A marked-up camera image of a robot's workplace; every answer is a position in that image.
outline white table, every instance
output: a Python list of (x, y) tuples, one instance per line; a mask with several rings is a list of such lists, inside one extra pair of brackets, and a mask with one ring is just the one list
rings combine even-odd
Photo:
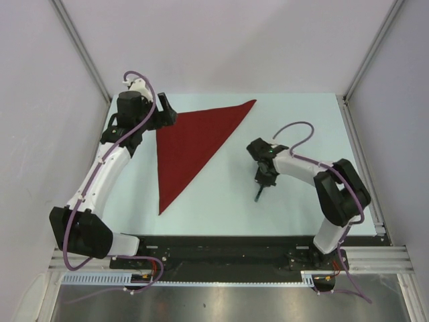
[[(158, 216), (156, 134), (147, 131), (134, 157), (118, 178), (103, 221), (116, 232), (140, 235), (314, 235), (323, 220), (314, 187), (283, 175), (277, 186), (253, 201), (256, 162), (246, 150), (254, 139), (269, 140), (283, 125), (311, 122), (314, 137), (296, 151), (316, 160), (350, 160), (352, 149), (333, 94), (168, 95), (178, 112), (242, 104), (255, 106), (181, 195)], [(116, 97), (108, 119), (116, 112)], [(278, 142), (292, 146), (309, 133), (305, 125), (287, 129)], [(351, 235), (375, 235), (368, 209), (365, 222)]]

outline white wall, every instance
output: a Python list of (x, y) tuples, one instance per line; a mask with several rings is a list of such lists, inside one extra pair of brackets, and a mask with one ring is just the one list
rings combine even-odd
[(88, 170), (106, 106), (49, 1), (2, 1), (0, 44), (0, 320), (10, 321), (48, 267), (49, 212)]
[(393, 0), (65, 0), (110, 94), (343, 94)]
[(351, 99), (387, 228), (429, 299), (429, 1), (404, 5)]

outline red cloth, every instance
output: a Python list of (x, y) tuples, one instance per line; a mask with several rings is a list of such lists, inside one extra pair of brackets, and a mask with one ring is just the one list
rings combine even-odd
[(255, 102), (180, 113), (175, 125), (156, 131), (160, 215), (214, 156)]

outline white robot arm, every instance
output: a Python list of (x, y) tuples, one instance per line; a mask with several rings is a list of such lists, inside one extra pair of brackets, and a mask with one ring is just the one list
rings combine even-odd
[[(247, 150), (258, 164), (255, 181), (260, 184), (260, 189), (255, 201), (265, 187), (275, 186), (279, 174), (293, 176), (316, 188), (325, 218), (313, 239), (313, 246), (320, 258), (332, 254), (349, 223), (356, 221), (359, 214), (349, 192), (338, 188), (338, 178), (325, 168), (294, 158), (288, 147), (269, 144), (261, 138), (251, 142)], [(371, 202), (367, 189), (348, 160), (324, 163), (339, 171), (347, 180), (362, 208)]]
[[(135, 129), (136, 125), (148, 115), (154, 101), (142, 78), (125, 83), (128, 91), (119, 94), (117, 113), (112, 115), (107, 129), (101, 136), (96, 160), (86, 178), (64, 208), (54, 207), (50, 213), (51, 226), (58, 247), (62, 249), (68, 219), (72, 209), (78, 201), (81, 201), (68, 236), (68, 252), (94, 258), (116, 255), (134, 256), (137, 253), (139, 247), (137, 237), (112, 232), (103, 223), (104, 206), (117, 177), (140, 145), (143, 132), (174, 125), (177, 113), (170, 107), (165, 94), (160, 93), (158, 98), (164, 110), (158, 111), (156, 108), (141, 128), (115, 146), (108, 158), (103, 160), (102, 157), (115, 145), (115, 142)], [(83, 194), (88, 182), (90, 182), (89, 189)]]

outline metal floor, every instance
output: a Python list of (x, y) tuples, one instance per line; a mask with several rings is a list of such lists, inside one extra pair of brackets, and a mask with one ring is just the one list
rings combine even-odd
[[(373, 300), (320, 295), (309, 288), (158, 286), (133, 296), (111, 291), (71, 305), (64, 302), (103, 286), (61, 286), (52, 322), (75, 321), (410, 321), (396, 275), (355, 280)], [(339, 276), (337, 288), (350, 288)]]

